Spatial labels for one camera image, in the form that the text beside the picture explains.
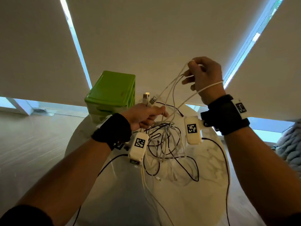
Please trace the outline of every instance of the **green lid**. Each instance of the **green lid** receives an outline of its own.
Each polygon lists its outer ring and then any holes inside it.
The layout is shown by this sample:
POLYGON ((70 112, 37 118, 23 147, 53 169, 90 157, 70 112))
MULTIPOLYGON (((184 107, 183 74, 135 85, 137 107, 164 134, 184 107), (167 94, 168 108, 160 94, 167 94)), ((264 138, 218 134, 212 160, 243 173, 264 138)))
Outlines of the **green lid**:
POLYGON ((127 106, 135 90, 135 75, 104 71, 85 98, 86 103, 127 106))

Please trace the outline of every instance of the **forearm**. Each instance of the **forearm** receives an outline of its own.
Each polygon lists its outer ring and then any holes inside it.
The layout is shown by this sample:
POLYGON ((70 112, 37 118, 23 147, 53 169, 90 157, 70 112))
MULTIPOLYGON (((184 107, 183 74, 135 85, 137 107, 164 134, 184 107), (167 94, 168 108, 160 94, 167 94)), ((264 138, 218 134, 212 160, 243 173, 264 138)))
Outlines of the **forearm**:
POLYGON ((34 185, 17 205, 43 210, 65 225, 88 196, 111 149, 92 139, 70 153, 34 185))
POLYGON ((266 224, 301 213, 301 182, 286 162, 249 127, 224 138, 239 182, 266 224))

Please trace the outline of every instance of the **gray knitted blanket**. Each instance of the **gray knitted blanket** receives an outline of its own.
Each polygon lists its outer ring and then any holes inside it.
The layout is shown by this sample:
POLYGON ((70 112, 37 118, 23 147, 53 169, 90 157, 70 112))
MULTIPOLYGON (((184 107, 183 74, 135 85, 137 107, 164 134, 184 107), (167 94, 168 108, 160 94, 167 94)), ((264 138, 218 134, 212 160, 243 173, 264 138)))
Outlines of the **gray knitted blanket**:
POLYGON ((275 151, 301 178, 301 119, 278 140, 275 151))

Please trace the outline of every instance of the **person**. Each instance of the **person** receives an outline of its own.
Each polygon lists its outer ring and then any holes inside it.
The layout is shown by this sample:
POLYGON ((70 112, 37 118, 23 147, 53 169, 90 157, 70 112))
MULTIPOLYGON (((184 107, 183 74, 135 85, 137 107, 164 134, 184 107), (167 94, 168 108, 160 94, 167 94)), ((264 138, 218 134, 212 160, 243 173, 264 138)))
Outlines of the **person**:
MULTIPOLYGON (((199 91, 222 81, 221 66, 197 57, 188 63, 182 84, 194 83, 199 91)), ((199 93, 210 105, 226 95, 222 83, 199 93)), ((137 104, 111 119, 116 132, 148 128, 165 107, 137 104)), ((88 196, 98 173, 114 148, 108 135, 96 132, 44 175, 0 219, 0 225, 65 225, 88 196)), ((295 172, 246 126, 224 137, 239 182, 267 225, 292 225, 301 222, 301 182, 295 172)))

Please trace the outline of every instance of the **hand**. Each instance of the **hand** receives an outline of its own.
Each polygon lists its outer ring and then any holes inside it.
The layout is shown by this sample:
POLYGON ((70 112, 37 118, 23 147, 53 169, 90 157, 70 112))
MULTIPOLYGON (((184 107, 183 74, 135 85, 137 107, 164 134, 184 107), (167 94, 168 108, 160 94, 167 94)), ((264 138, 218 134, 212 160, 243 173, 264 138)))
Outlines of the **hand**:
POLYGON ((164 117, 169 116, 168 112, 165 111, 165 106, 147 107, 142 103, 136 104, 120 114, 128 120, 132 131, 135 131, 139 128, 148 129, 150 125, 155 123, 154 120, 158 115, 163 114, 164 117))
MULTIPOLYGON (((193 83, 190 89, 192 91, 199 91, 213 83, 222 81, 222 68, 220 64, 209 59, 207 57, 197 57, 192 59, 188 63, 189 70, 184 73, 185 77, 188 77, 182 81, 182 84, 193 83)), ((211 86, 204 91, 200 92, 199 95, 205 105, 209 105, 223 95, 226 95, 223 84, 217 84, 211 86)))

